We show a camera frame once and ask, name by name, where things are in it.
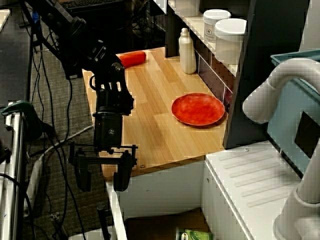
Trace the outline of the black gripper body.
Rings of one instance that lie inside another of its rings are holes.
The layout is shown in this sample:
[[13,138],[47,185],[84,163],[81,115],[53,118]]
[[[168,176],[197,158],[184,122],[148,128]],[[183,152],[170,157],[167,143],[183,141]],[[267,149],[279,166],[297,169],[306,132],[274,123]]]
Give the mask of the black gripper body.
[[135,166],[137,164],[135,144],[122,145],[123,116],[115,113],[96,112],[93,114],[94,136],[93,151],[96,154],[106,152],[109,155],[121,154],[120,157],[87,156],[82,148],[85,144],[70,142],[68,161],[73,166],[89,164]]

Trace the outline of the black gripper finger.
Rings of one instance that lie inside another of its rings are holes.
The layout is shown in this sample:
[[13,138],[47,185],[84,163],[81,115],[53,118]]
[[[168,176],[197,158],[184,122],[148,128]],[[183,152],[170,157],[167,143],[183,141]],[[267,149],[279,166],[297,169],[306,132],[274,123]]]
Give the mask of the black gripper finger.
[[89,161],[86,156],[78,155],[74,161],[76,184],[83,192],[91,191],[92,173],[88,170]]
[[129,186],[129,181],[132,173],[132,155],[129,152],[124,152],[117,164],[117,172],[113,175],[113,189],[117,192],[125,191]]

